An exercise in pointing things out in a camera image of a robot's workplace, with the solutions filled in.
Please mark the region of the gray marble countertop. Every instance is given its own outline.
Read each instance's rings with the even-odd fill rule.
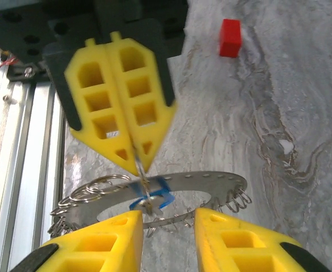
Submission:
[[[189,3],[183,54],[169,60],[179,110],[150,175],[245,177],[254,202],[238,217],[292,236],[332,270],[332,0]],[[237,59],[217,54],[223,18],[242,22]],[[125,173],[69,133],[65,148],[65,195]],[[171,209],[203,197],[179,195]],[[143,272],[197,271],[193,231],[178,230],[145,238]]]

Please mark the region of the marble surface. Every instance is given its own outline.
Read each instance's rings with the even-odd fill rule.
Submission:
[[[332,270],[332,0],[189,3],[183,54],[169,60],[179,110],[150,174],[245,177],[254,202],[238,216],[294,237]],[[223,18],[242,22],[237,59],[217,55]],[[65,152],[65,195],[124,173],[69,133]],[[204,197],[178,195],[170,209]],[[177,227],[145,238],[143,272],[197,271],[193,231]]]

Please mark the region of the red cube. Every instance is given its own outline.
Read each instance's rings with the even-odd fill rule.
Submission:
[[[239,20],[224,19],[220,30],[220,56],[237,58],[241,47]]]

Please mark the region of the metal frame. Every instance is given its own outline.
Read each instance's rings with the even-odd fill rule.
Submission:
[[[64,115],[49,83],[9,83],[0,69],[0,271],[49,239],[62,194]]]

